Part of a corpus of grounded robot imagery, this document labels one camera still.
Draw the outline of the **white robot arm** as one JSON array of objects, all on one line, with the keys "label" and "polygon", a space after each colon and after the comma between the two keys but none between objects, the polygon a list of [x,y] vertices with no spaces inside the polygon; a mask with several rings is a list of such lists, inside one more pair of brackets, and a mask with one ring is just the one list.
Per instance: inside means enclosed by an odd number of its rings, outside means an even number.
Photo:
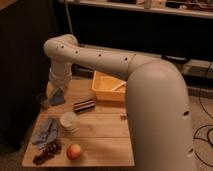
[{"label": "white robot arm", "polygon": [[81,47],[67,34],[44,43],[49,79],[64,86],[72,63],[126,82],[125,104],[134,171],[197,171],[189,97],[170,62],[137,53]]}]

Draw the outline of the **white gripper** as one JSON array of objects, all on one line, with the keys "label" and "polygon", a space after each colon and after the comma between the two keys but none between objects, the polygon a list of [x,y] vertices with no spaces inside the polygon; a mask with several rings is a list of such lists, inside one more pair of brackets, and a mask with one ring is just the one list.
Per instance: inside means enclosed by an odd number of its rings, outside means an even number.
[{"label": "white gripper", "polygon": [[59,89],[66,92],[71,78],[71,71],[68,71],[67,73],[56,73],[53,70],[50,70],[46,90],[47,97],[51,98]]}]

